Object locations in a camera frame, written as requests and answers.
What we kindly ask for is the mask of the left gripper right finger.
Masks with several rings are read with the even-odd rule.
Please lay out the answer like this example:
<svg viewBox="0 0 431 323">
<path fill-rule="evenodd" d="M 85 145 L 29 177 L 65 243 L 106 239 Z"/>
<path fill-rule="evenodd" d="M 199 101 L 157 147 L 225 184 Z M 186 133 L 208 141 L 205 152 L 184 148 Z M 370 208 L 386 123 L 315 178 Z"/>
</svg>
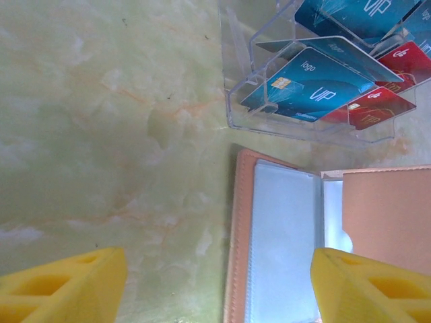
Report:
<svg viewBox="0 0 431 323">
<path fill-rule="evenodd" d="M 317 248 L 310 278 L 322 323 L 431 323 L 431 276 Z"/>
</svg>

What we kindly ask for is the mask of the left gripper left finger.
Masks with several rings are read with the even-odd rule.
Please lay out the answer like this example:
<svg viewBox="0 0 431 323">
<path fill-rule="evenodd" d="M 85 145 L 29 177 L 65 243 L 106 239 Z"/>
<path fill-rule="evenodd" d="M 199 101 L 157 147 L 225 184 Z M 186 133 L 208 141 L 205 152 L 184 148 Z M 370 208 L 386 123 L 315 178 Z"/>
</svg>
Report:
<svg viewBox="0 0 431 323">
<path fill-rule="evenodd" d="M 0 277 L 0 323 L 114 323 L 127 280 L 123 248 Z"/>
</svg>

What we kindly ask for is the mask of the blue brown packet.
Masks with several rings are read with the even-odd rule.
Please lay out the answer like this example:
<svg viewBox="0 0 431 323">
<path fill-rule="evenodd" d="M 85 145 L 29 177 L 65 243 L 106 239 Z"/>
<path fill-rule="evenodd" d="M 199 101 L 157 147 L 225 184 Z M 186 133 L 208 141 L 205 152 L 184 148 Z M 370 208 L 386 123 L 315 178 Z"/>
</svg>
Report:
<svg viewBox="0 0 431 323">
<path fill-rule="evenodd" d="M 431 166 L 313 174 L 241 150 L 223 323 L 322 323 L 317 248 L 431 276 Z"/>
</svg>

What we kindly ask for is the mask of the small red box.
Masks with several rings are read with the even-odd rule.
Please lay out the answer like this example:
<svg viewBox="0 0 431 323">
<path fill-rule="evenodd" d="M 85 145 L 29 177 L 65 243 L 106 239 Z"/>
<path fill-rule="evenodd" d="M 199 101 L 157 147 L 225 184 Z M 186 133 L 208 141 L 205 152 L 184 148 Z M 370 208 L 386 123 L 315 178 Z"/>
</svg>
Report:
<svg viewBox="0 0 431 323">
<path fill-rule="evenodd" d="M 378 61 L 402 78 L 403 82 L 377 81 L 375 83 L 394 93 L 403 92 L 431 78 L 431 59 L 413 41 L 393 49 Z"/>
</svg>

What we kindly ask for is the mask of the blue VIP card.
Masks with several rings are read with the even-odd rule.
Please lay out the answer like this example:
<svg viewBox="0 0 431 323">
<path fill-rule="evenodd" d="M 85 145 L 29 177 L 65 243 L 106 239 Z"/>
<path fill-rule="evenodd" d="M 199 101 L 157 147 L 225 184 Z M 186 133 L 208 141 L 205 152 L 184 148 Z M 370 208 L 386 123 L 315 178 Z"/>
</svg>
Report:
<svg viewBox="0 0 431 323">
<path fill-rule="evenodd" d="M 315 122 L 373 85 L 371 80 L 306 47 L 241 104 L 250 111 L 276 104 L 275 114 Z"/>
<path fill-rule="evenodd" d="M 257 46 L 287 60 L 270 81 L 288 78 L 295 84 L 346 85 L 363 92 L 375 82 L 402 83 L 403 79 L 342 36 L 258 42 Z"/>
<path fill-rule="evenodd" d="M 304 0 L 295 20 L 318 36 L 343 36 L 371 46 L 422 0 Z"/>
<path fill-rule="evenodd" d="M 431 0 L 423 0 L 402 23 L 404 39 L 413 41 L 431 59 Z"/>
</svg>

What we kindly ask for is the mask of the red VIP card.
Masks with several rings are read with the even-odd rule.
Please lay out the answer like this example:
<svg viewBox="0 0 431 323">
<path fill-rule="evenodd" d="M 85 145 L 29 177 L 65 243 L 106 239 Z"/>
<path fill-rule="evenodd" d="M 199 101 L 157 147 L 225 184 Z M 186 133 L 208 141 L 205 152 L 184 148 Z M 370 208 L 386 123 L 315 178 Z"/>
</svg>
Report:
<svg viewBox="0 0 431 323">
<path fill-rule="evenodd" d="M 326 116 L 324 121 L 353 126 L 357 131 L 370 128 L 414 110 L 416 105 L 385 87 L 378 87 Z"/>
</svg>

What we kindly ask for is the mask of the red blue medicine boxes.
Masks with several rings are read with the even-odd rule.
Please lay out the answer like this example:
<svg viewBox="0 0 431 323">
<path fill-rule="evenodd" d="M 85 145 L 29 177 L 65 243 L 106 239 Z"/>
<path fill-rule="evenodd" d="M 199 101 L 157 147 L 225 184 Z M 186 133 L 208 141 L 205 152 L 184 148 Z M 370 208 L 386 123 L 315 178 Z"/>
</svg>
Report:
<svg viewBox="0 0 431 323">
<path fill-rule="evenodd" d="M 241 102 L 287 63 L 283 58 L 270 63 L 275 54 L 256 45 L 258 42 L 320 38 L 295 20 L 295 13 L 304 0 L 219 0 L 222 62 L 226 93 L 226 114 L 230 127 L 278 135 L 291 139 L 366 146 L 395 136 L 398 118 L 426 115 L 431 122 L 431 78 L 396 93 L 416 105 L 414 110 L 386 120 L 362 131 L 343 123 L 322 118 L 306 122 L 275 114 L 276 104 L 249 110 Z M 418 8 L 418 3 L 401 22 L 380 41 L 371 46 L 349 40 L 378 61 L 383 55 L 409 42 L 401 34 L 402 23 Z"/>
</svg>

